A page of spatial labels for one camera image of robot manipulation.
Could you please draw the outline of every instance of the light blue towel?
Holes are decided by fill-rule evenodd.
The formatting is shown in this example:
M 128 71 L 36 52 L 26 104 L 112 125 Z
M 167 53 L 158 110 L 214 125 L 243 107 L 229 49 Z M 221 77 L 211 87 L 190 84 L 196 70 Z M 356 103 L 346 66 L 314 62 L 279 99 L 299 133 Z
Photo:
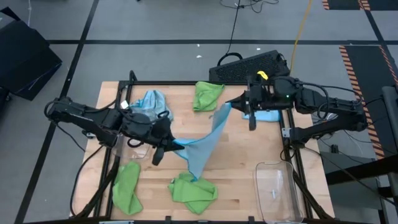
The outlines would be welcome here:
M 140 108 L 144 110 L 152 109 L 155 116 L 159 113 L 167 110 L 170 112 L 169 119 L 173 120 L 173 114 L 170 109 L 166 105 L 166 97 L 161 91 L 157 90 L 148 90 L 145 93 L 145 96 L 141 100 L 137 100 L 135 103 L 130 105 L 131 108 Z
M 256 111 L 254 112 L 256 117 L 256 121 L 268 121 L 268 122 L 276 122 L 279 121 L 279 111 Z M 248 114 L 242 113 L 243 119 L 249 119 Z
M 231 103 L 223 104 L 218 111 L 215 111 L 211 133 L 206 137 L 174 140 L 174 142 L 185 147 L 183 150 L 174 152 L 188 162 L 188 170 L 195 177 L 194 181 L 201 176 L 207 160 L 215 149 L 230 111 Z

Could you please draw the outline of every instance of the clear plastic container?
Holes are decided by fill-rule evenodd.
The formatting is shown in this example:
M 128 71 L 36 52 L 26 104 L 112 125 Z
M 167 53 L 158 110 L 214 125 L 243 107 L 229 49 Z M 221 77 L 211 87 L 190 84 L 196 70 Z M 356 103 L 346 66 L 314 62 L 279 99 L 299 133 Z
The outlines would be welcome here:
M 293 180 L 293 167 L 290 163 L 259 163 L 254 171 L 254 181 L 257 210 L 266 223 L 303 221 Z
M 129 139 L 123 135 L 119 135 L 118 141 L 112 148 L 114 155 L 119 156 L 124 160 L 130 160 L 135 162 L 146 161 L 151 157 L 152 147 L 149 144 L 143 144 L 139 147 L 130 147 L 127 145 Z M 139 141 L 131 140 L 130 144 L 136 145 Z

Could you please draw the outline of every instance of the green towel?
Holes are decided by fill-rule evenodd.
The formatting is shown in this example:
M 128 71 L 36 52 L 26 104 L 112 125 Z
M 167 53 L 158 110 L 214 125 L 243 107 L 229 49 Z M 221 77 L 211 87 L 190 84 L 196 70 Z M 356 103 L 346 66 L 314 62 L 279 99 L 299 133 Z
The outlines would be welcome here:
M 140 165 L 135 162 L 119 167 L 112 188 L 113 203 L 127 215 L 133 215 L 142 210 L 142 205 L 134 193 L 140 169 Z
M 224 85 L 215 85 L 207 82 L 197 82 L 195 98 L 193 99 L 194 111 L 212 111 L 217 107 L 217 99 L 224 90 Z
M 182 172 L 169 184 L 169 190 L 174 202 L 182 202 L 192 213 L 200 215 L 217 199 L 217 187 L 201 177 L 196 182 L 191 180 L 191 173 Z

